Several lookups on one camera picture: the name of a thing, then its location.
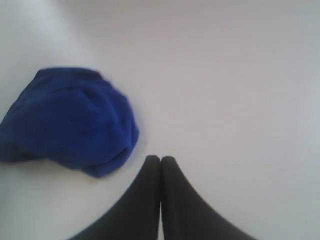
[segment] white floor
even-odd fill
[[[1,240],[68,239],[147,154],[175,156],[259,240],[320,239],[319,1],[3,0],[1,117],[39,68],[60,65],[99,69],[125,92],[139,144],[102,180],[50,161],[2,164]]]

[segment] white surface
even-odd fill
[[[173,155],[218,212],[260,240],[319,240],[320,2],[4,0],[0,115],[39,68],[99,69],[141,137],[96,180],[50,161],[0,166],[0,239],[66,240]]]

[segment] blue fabric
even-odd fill
[[[98,72],[45,68],[0,124],[0,161],[49,158],[98,178],[126,162],[138,136],[127,98]]]

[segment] white background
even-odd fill
[[[139,144],[100,180],[48,160],[2,164],[0,240],[68,239],[147,154],[175,156],[259,240],[320,239],[319,1],[2,0],[1,117],[48,66],[100,70],[131,100]]]

